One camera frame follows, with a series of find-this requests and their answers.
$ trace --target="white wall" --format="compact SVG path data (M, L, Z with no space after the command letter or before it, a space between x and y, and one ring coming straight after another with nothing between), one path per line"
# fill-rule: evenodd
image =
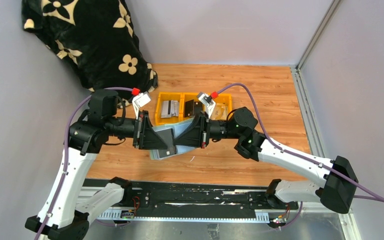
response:
M153 63L290 65L332 0L126 0Z
M344 0L302 75L329 157L348 158L384 196L384 1ZM362 239L384 239L383 203L352 208Z
M87 94L59 58L22 30L21 1L0 2L0 240L33 239L24 223L51 190L65 124Z

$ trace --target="wooden tabletop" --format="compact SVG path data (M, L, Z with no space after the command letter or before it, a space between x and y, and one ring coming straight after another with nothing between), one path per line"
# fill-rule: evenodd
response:
M203 64L152 66L158 73L159 88L150 93L152 101L144 110L149 111L153 125L159 92L211 93L230 83L243 83L253 94L270 136L287 146L310 153L289 67ZM225 93L232 94L234 109L246 106L255 116L253 105L243 88L235 86ZM127 117L135 117L131 106L126 110ZM110 143L118 141L112 138ZM132 139L127 139L119 146L103 146L87 177L249 186L267 186L273 179L305 179L270 163L244 159L234 150L236 142L234 139L223 139L217 143L210 142L205 149L195 149L165 160L151 160L149 151L133 148Z

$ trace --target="scratched black surface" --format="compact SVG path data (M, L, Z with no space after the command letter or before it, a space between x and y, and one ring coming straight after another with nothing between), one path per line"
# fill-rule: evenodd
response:
M105 187L108 180L85 179L85 187ZM261 206L250 206L249 194L223 194L223 191L261 190L266 187L257 186L228 186L211 184L167 183L132 181L134 188L141 188L143 193L149 193L149 204L137 210L138 217L168 217L168 218L255 218L254 209L273 209L266 202ZM298 209L298 204L291 204L291 209Z

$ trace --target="yellow bin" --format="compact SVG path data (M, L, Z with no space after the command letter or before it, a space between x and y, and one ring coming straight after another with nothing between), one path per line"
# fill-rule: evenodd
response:
M155 111L155 125L160 126L164 124L175 124L178 122L181 122L183 120L187 120L188 117L184 117L185 113L185 102L194 100L199 101L197 98L198 92L160 92L158 95L158 102L156 104L156 111ZM164 101L169 100L176 100L179 102L179 116L173 116L170 118L161 118L161 108L163 106ZM222 93L218 95L214 101L217 104L226 104L227 112L223 114L223 116L226 116L229 112L232 111L232 95L229 93ZM217 113L217 108L214 110L214 113L212 114L213 117Z

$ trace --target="black fabric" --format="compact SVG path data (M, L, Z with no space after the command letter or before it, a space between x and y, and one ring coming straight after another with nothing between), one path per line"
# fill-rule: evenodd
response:
M22 0L21 14L24 30L69 64L84 88L158 86L124 0Z

